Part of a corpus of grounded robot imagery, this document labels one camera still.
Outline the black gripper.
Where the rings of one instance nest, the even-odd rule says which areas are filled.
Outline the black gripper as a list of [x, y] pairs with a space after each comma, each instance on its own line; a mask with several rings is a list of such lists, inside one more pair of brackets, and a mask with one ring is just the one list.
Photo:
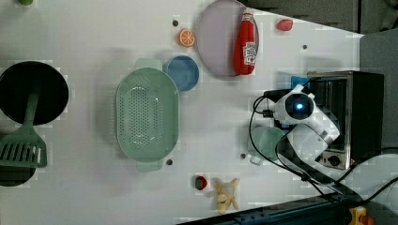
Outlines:
[[280, 98], [287, 95], [290, 92], [290, 89], [279, 89], [279, 90], [269, 90], [264, 92], [264, 97], [277, 102]]

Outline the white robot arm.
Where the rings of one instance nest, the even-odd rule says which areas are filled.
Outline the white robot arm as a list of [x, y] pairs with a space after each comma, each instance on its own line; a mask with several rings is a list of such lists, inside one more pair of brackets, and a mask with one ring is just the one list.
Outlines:
[[275, 147], [280, 162], [308, 182], [326, 186], [346, 197], [359, 198], [354, 190], [316, 168], [315, 159], [340, 136], [340, 130], [316, 106], [314, 95], [297, 84], [293, 89], [266, 91], [264, 97], [271, 101], [271, 116], [281, 125], [293, 127]]

